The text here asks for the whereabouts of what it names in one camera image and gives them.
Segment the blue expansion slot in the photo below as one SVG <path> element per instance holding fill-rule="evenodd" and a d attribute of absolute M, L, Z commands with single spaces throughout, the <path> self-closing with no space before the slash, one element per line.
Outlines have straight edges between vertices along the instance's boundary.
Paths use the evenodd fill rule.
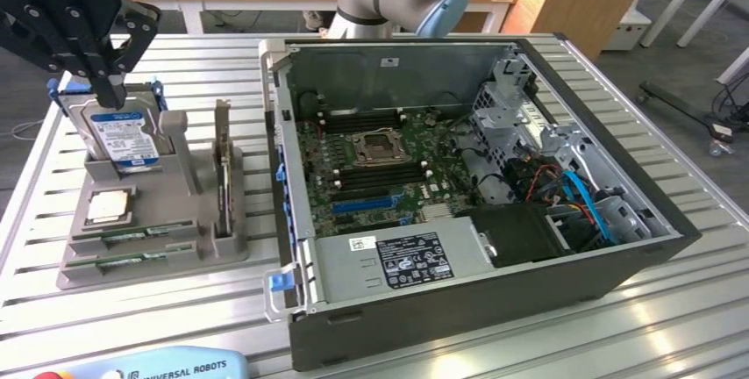
<path fill-rule="evenodd" d="M 371 211 L 391 209 L 397 205 L 397 199 L 391 196 L 373 197 L 345 202 L 334 202 L 331 206 L 333 214 L 343 214 L 358 211 Z"/>

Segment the white drawer unit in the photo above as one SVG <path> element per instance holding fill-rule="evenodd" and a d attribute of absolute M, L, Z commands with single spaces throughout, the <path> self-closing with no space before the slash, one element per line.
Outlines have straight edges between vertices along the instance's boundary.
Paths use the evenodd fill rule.
<path fill-rule="evenodd" d="M 650 19 L 640 11 L 628 11 L 602 51 L 630 51 L 640 44 L 650 24 Z"/>

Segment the low metal disk bay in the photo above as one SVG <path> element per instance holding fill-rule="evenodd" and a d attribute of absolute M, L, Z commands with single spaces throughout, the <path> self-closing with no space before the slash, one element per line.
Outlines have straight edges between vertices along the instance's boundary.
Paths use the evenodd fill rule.
<path fill-rule="evenodd" d="M 554 156 L 561 169 L 555 204 L 577 206 L 596 230 L 588 247 L 669 237 L 674 229 L 610 153 L 575 126 L 557 126 L 563 141 Z"/>

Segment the green RAM stick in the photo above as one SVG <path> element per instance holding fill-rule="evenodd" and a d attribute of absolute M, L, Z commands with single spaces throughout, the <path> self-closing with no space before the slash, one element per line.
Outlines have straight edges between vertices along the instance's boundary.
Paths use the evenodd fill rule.
<path fill-rule="evenodd" d="M 72 267 L 83 267 L 92 265 L 100 268 L 111 268 L 118 266 L 127 266 L 139 264 L 146 261 L 160 261 L 164 260 L 170 254 L 175 254 L 175 251 L 171 252 L 158 252 L 158 253 L 135 253 L 135 254 L 123 254 L 116 256 L 108 256 L 103 258 L 88 258 L 88 259 L 78 259 L 75 261 L 69 261 L 65 264 L 67 268 Z"/>
<path fill-rule="evenodd" d="M 192 224 L 168 224 L 152 225 L 144 227 L 132 227 L 106 232 L 90 232 L 86 234 L 75 235 L 72 240 L 99 239 L 104 242 L 118 242 L 123 240 L 142 240 L 159 236 L 166 236 L 172 232 L 192 232 L 196 226 Z"/>

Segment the grey power supply unit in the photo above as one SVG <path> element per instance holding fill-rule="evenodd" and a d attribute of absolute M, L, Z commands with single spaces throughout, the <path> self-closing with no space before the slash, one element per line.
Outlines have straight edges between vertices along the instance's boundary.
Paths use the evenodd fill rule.
<path fill-rule="evenodd" d="M 315 284 L 327 304 L 414 294 L 494 271 L 467 217 L 327 237 L 315 245 Z"/>

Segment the upright expansion card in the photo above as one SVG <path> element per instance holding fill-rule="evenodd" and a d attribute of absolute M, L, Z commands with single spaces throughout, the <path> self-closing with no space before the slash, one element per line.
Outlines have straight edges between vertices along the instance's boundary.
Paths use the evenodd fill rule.
<path fill-rule="evenodd" d="M 215 141 L 214 165 L 218 189 L 218 221 L 215 223 L 216 237 L 230 237 L 234 233 L 232 215 L 232 143 L 230 138 L 230 109 L 231 105 L 218 100 L 214 109 Z"/>

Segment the black wheeled stand base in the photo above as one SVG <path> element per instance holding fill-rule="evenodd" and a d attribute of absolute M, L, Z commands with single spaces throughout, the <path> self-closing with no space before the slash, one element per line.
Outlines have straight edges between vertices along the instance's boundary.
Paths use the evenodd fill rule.
<path fill-rule="evenodd" d="M 710 138 L 718 142 L 730 144 L 737 133 L 749 132 L 749 102 L 738 106 L 733 98 L 733 91 L 728 87 L 725 87 L 725 97 L 721 101 L 721 104 L 728 102 L 730 107 L 725 115 L 721 112 L 701 111 L 652 82 L 645 81 L 640 84 L 640 92 L 641 95 L 636 99 L 638 103 L 658 99 L 673 110 L 702 125 Z"/>

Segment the silver CPU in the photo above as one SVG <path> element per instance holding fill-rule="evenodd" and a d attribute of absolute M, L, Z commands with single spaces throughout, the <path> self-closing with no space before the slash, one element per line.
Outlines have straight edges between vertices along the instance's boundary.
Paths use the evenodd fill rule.
<path fill-rule="evenodd" d="M 123 189 L 96 191 L 90 198 L 87 224 L 119 221 L 127 214 L 130 192 Z"/>

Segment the small silver heatsink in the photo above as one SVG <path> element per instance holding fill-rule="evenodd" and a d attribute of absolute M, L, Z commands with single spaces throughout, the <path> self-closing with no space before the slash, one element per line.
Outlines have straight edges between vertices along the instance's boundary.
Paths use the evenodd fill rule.
<path fill-rule="evenodd" d="M 447 203 L 427 204 L 421 208 L 419 213 L 423 223 L 454 217 L 454 210 Z"/>

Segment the blue case latch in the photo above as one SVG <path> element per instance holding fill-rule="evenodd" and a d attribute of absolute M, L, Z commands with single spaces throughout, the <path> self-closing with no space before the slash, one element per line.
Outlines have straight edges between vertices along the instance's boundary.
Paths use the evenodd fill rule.
<path fill-rule="evenodd" d="M 264 274 L 263 289 L 264 293 L 284 292 L 295 288 L 295 279 L 291 271 L 268 271 Z"/>

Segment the grey parts rack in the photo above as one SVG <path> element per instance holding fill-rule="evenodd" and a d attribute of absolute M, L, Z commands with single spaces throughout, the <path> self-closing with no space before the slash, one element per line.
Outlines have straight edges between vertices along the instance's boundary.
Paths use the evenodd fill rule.
<path fill-rule="evenodd" d="M 63 290 L 99 286 L 112 282 L 134 282 L 148 276 L 175 275 L 188 269 L 240 261 L 247 256 L 244 236 L 244 191 L 242 150 L 232 143 L 232 215 L 234 233 L 218 238 L 218 189 L 214 165 L 214 137 L 206 149 L 190 149 L 186 138 L 184 111 L 160 112 L 159 131 L 166 135 L 171 153 L 159 157 L 156 168 L 120 173 L 111 161 L 95 161 L 87 150 L 86 176 L 71 222 L 56 285 Z M 130 192 L 126 216 L 103 224 L 87 224 L 86 216 L 94 192 Z M 172 232 L 142 240 L 104 242 L 99 239 L 72 240 L 90 232 L 152 225 L 192 224 L 192 232 Z M 100 268 L 92 265 L 67 268 L 69 261 L 123 254 L 171 252 L 164 260 Z"/>

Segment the Universal Robots teach pendant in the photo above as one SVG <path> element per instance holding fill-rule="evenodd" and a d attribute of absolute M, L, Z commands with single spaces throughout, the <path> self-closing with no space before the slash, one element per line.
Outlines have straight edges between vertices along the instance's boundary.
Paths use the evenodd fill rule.
<path fill-rule="evenodd" d="M 250 379 L 250 373 L 239 352 L 174 346 L 52 368 L 32 379 Z"/>

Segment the green motherboard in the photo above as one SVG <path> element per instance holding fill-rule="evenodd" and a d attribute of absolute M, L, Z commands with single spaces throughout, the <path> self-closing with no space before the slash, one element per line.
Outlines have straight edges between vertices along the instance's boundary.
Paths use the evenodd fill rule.
<path fill-rule="evenodd" d="M 354 166 L 354 150 L 346 136 L 358 132 L 326 131 L 323 113 L 316 120 L 298 124 L 311 220 L 320 237 L 423 223 L 419 210 L 427 204 L 447 203 L 455 214 L 485 202 L 478 189 L 479 178 L 463 160 L 466 156 L 481 157 L 483 153 L 459 146 L 467 134 L 466 125 L 435 108 L 398 111 L 403 126 L 394 130 L 403 136 L 411 161 L 425 167 L 426 181 L 389 188 L 341 190 L 334 185 L 339 178 L 334 169 Z M 397 199 L 391 209 L 331 213 L 334 202 L 385 196 Z"/>

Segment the hard disk blue label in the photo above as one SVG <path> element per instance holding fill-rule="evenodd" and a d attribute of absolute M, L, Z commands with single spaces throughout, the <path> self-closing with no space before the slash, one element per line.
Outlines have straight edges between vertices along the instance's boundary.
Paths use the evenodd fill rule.
<path fill-rule="evenodd" d="M 171 153 L 159 131 L 159 98 L 150 92 L 128 95 L 120 109 L 99 105 L 92 94 L 61 98 L 63 108 L 95 161 L 111 161 L 120 173 L 148 171 Z"/>

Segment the black open PC case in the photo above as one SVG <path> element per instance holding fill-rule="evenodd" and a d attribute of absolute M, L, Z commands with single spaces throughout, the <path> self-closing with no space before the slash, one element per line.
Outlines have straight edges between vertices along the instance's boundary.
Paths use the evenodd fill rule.
<path fill-rule="evenodd" d="M 397 57 L 397 68 L 381 59 Z M 674 229 L 669 237 L 612 246 L 584 244 L 596 230 L 581 209 L 555 204 L 561 169 L 551 157 L 489 160 L 470 123 L 479 87 L 506 58 L 523 58 L 535 72 L 537 98 L 558 126 L 575 126 L 610 153 L 636 182 L 650 207 Z M 267 76 L 263 103 L 274 176 L 272 203 L 280 266 L 295 288 L 264 293 L 266 314 L 290 329 L 292 366 L 308 371 L 353 361 L 482 327 L 602 298 L 642 269 L 666 261 L 700 236 L 644 168 L 636 162 L 582 94 L 526 39 L 272 39 L 259 48 Z M 302 168 L 298 124 L 326 110 L 435 108 L 462 122 L 463 158 L 478 176 L 483 204 L 541 204 L 565 248 L 571 253 L 539 262 L 495 268 L 459 284 L 358 304 L 327 304 L 315 284 L 319 239 L 311 220 Z"/>

